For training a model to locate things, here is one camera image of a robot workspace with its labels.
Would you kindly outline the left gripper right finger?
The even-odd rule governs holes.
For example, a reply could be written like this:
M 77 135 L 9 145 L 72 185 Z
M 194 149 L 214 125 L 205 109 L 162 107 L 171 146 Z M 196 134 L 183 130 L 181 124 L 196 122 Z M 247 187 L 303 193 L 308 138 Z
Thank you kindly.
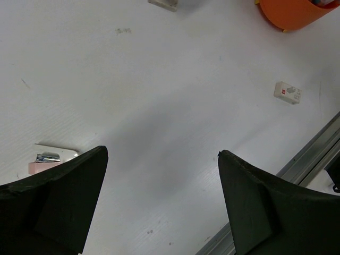
M 228 150 L 218 169 L 237 254 L 339 254 L 339 197 L 300 187 Z

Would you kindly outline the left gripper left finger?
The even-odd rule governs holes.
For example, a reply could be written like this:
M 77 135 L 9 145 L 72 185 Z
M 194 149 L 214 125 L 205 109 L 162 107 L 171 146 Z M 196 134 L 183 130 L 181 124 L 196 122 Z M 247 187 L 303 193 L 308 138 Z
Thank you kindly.
M 1 185 L 1 254 L 82 254 L 107 164 L 97 146 Z

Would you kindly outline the pink white mini stapler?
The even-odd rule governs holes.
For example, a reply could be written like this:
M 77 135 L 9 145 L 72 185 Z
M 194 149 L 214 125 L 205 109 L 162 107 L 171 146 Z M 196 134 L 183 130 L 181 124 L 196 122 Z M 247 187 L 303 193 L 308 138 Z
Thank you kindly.
M 35 143 L 32 148 L 36 154 L 36 159 L 28 164 L 29 175 L 34 175 L 68 162 L 81 154 L 74 149 L 47 146 L 39 143 Z

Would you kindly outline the small white red box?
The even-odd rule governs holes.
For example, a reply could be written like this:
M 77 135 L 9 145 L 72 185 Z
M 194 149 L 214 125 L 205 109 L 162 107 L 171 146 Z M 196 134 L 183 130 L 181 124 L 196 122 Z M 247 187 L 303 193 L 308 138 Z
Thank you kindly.
M 285 82 L 278 82 L 275 84 L 274 97 L 289 103 L 296 105 L 300 103 L 302 96 L 302 90 L 291 86 Z

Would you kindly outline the grey eraser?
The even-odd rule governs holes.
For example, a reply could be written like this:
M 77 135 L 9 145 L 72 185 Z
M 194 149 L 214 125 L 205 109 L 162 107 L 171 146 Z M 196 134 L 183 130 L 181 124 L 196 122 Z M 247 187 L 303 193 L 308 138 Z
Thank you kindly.
M 177 11 L 178 0 L 148 0 L 148 3 L 161 7 L 171 12 Z

